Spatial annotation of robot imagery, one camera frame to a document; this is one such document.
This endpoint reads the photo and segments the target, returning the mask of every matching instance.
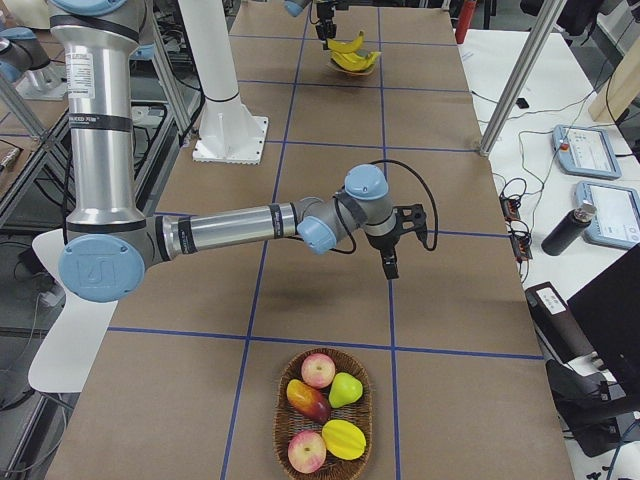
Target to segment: banana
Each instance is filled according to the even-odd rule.
[[[360,50],[354,53],[331,52],[331,59],[347,72],[364,72],[376,62],[380,52]]]
[[[350,41],[349,43],[336,42],[331,38],[327,39],[327,47],[329,47],[329,50],[337,53],[357,52],[362,48],[363,43],[364,43],[364,32],[362,30],[360,30],[360,33],[358,33],[358,36],[354,40]]]

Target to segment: wicker basket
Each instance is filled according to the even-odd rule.
[[[320,432],[322,427],[312,420],[303,417],[289,405],[287,401],[287,384],[294,378],[302,380],[300,374],[302,362],[312,353],[324,353],[328,355],[336,364],[336,372],[347,372],[362,382],[364,390],[362,397],[355,403],[334,409],[331,412],[331,418],[348,420],[357,425],[367,439],[367,447],[364,454],[356,460],[341,460],[327,451],[327,459],[324,465],[313,473],[304,474],[294,470],[289,463],[287,456],[289,442],[296,433],[302,430],[315,430],[316,432]],[[330,387],[323,389],[323,395],[328,396],[329,390]],[[367,372],[351,355],[331,348],[316,348],[301,353],[291,360],[280,380],[278,405],[276,406],[276,416],[273,426],[276,456],[289,477],[294,480],[352,480],[357,478],[364,470],[369,458],[369,453],[371,452],[372,405],[371,385]]]

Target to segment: green pear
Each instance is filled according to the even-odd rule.
[[[357,402],[362,396],[362,382],[346,372],[337,373],[331,384],[329,403],[332,408],[340,408]]]

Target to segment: tablet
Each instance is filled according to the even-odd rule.
[[[553,148],[560,167],[570,175],[604,179],[622,175],[609,136],[602,129],[557,125]]]
[[[640,243],[640,197],[632,188],[579,182],[578,204],[587,201],[598,209],[585,231],[585,240],[596,245],[630,249]]]

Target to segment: fruit basket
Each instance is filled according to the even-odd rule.
[[[347,420],[362,430],[367,440],[364,454],[356,460],[342,460],[327,451],[323,466],[313,473],[300,473],[289,463],[287,451],[291,439],[302,430],[320,432],[322,425],[305,418],[295,411],[287,401],[287,385],[290,380],[301,380],[302,362],[313,353],[324,353],[331,357],[336,365],[336,372],[347,372],[362,382],[362,397],[355,403],[333,409],[331,419]],[[321,390],[326,397],[329,388]],[[371,384],[364,367],[351,355],[331,348],[316,348],[296,356],[289,362],[278,386],[278,403],[273,426],[273,439],[278,461],[294,480],[352,480],[357,478],[367,463],[372,445],[372,400]]]

